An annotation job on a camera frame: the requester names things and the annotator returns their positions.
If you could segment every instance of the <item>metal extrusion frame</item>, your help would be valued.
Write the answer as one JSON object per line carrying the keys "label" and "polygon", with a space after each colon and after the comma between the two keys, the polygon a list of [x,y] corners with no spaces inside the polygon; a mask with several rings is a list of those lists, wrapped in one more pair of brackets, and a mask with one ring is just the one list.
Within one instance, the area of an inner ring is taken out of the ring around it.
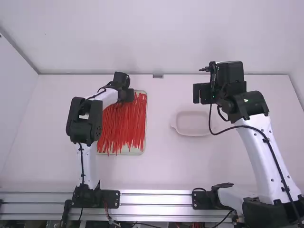
{"label": "metal extrusion frame", "polygon": [[[228,210],[194,210],[190,190],[120,190],[120,207],[109,209],[117,221],[220,222]],[[1,191],[1,220],[60,220],[72,192]],[[78,220],[72,208],[69,220]],[[231,223],[231,216],[225,222]],[[81,220],[107,220],[104,209],[83,209]]]}

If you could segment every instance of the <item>wire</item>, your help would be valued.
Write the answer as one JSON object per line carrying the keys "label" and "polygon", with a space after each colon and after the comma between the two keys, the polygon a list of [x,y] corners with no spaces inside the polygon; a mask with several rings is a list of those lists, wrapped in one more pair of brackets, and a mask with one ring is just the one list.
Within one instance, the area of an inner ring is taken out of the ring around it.
{"label": "wire", "polygon": [[203,189],[203,188],[195,188],[195,189],[192,190],[192,193],[193,193],[195,190],[202,190],[202,191],[207,192],[206,189]]}
{"label": "wire", "polygon": [[219,105],[217,106],[217,109],[218,109],[218,115],[222,118],[223,121],[225,121],[225,122],[230,121],[229,118],[225,119],[225,117],[223,117],[222,113],[220,113]]}
{"label": "wire", "polygon": [[196,196],[193,195],[193,193],[194,193],[195,190],[202,190],[202,191],[204,191],[204,192],[207,192],[206,189],[203,189],[203,188],[195,188],[195,189],[192,190],[192,193],[191,193],[191,195],[192,195],[194,201],[197,201],[198,203],[203,204],[203,202],[202,202],[200,199],[198,199]]}
{"label": "wire", "polygon": [[130,228],[134,227],[138,222],[135,222]]}
{"label": "wire", "polygon": [[[83,159],[83,148],[82,148],[82,145],[81,143],[78,143],[79,144],[79,151],[80,151],[80,159],[81,159],[81,177],[82,177],[82,184],[85,183],[85,171],[84,171],[84,159]],[[81,216],[82,216],[82,212],[84,210],[84,207],[81,207],[81,212],[80,212],[80,216],[79,216],[79,219],[78,221],[80,221],[81,219]]]}
{"label": "wire", "polygon": [[218,227],[220,224],[223,223],[223,221],[225,221],[226,218],[228,218],[228,216],[232,213],[233,211],[231,210],[224,218],[223,220],[221,220],[218,224],[216,224],[215,226],[211,227],[211,228],[215,228]]}
{"label": "wire", "polygon": [[146,223],[139,223],[139,222],[136,222],[136,223],[134,223],[134,225],[135,225],[135,224],[137,224],[137,225],[145,225],[145,226],[153,227],[153,228],[161,228],[161,227],[153,226],[153,225],[146,224]]}
{"label": "wire", "polygon": [[252,129],[252,130],[254,130],[256,132],[259,132],[263,136],[264,142],[267,143],[267,145],[268,145],[268,147],[270,149],[270,152],[272,154],[272,157],[273,157],[273,159],[275,161],[275,165],[276,165],[276,168],[277,168],[277,170],[278,170],[278,172],[280,174],[280,178],[282,179],[282,183],[283,183],[283,186],[285,188],[285,192],[286,192],[286,194],[288,196],[288,199],[289,199],[289,201],[291,203],[291,206],[292,206],[292,208],[293,208],[293,210],[295,212],[295,216],[296,216],[296,218],[298,220],[298,226],[301,227],[301,228],[304,228],[304,225],[301,223],[301,219],[300,219],[300,215],[298,213],[298,210],[297,210],[297,208],[295,206],[295,203],[294,203],[294,201],[293,201],[293,199],[292,199],[292,197],[290,195],[290,192],[289,192],[290,190],[289,190],[289,187],[287,186],[287,183],[286,183],[286,181],[284,179],[284,175],[282,173],[281,167],[280,167],[280,165],[279,165],[279,163],[278,163],[278,161],[276,159],[275,152],[274,152],[274,150],[273,150],[273,148],[272,148],[272,146],[271,146],[271,144],[270,144],[267,136],[261,130],[259,130],[259,129],[257,129],[255,127],[248,126],[248,125],[233,126],[233,127],[229,127],[227,129],[224,129],[224,130],[222,130],[220,132],[214,133],[214,132],[212,132],[212,129],[211,129],[211,109],[212,109],[212,103],[210,104],[209,121],[208,121],[209,131],[210,131],[210,133],[212,135],[219,135],[219,134],[222,134],[222,133],[224,133],[226,131],[229,131],[229,130],[232,130],[232,129],[237,129],[237,128],[248,128],[248,129]]}

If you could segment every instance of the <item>black clamp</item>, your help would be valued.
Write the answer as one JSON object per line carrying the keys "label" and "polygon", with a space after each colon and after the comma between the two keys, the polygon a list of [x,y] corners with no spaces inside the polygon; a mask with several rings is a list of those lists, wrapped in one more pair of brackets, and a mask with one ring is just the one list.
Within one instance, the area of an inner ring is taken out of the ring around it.
{"label": "black clamp", "polygon": [[194,189],[192,191],[192,207],[195,210],[208,210],[208,209],[228,209],[232,210],[231,207],[224,206],[220,203],[218,190],[220,188],[230,188],[233,183],[222,183],[211,187],[211,191],[198,191]]}
{"label": "black clamp", "polygon": [[101,190],[100,183],[92,190],[87,184],[80,184],[73,192],[72,199],[65,201],[60,228],[66,228],[68,214],[72,208],[117,209],[120,205],[120,191]]}

